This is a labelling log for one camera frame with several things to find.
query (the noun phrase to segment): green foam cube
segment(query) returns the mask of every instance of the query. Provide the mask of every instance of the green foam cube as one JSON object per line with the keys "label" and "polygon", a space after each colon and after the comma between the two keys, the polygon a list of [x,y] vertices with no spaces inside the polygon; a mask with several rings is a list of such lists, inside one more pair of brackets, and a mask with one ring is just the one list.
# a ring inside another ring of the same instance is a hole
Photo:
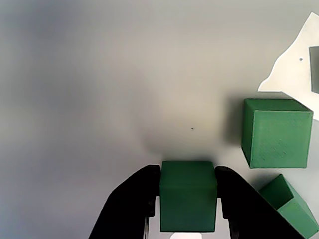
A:
{"label": "green foam cube", "polygon": [[212,162],[162,163],[161,232],[214,232],[216,203],[217,181]]}
{"label": "green foam cube", "polygon": [[242,150],[250,168],[306,168],[313,112],[293,99],[245,99]]}
{"label": "green foam cube", "polygon": [[259,193],[305,238],[319,231],[308,205],[282,174]]}

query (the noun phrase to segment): white surface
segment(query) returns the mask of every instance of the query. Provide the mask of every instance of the white surface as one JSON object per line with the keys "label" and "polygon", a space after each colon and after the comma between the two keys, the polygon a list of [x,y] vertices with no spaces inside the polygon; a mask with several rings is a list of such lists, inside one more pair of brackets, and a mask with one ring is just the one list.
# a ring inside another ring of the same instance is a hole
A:
{"label": "white surface", "polygon": [[309,47],[319,46],[319,16],[311,13],[293,44],[277,59],[258,91],[281,91],[301,102],[319,120],[319,94],[311,91]]}
{"label": "white surface", "polygon": [[[86,239],[111,191],[163,154],[267,183],[279,170],[248,168],[240,103],[311,11],[317,0],[0,0],[0,238]],[[317,220],[318,132],[308,168],[280,170]]]}

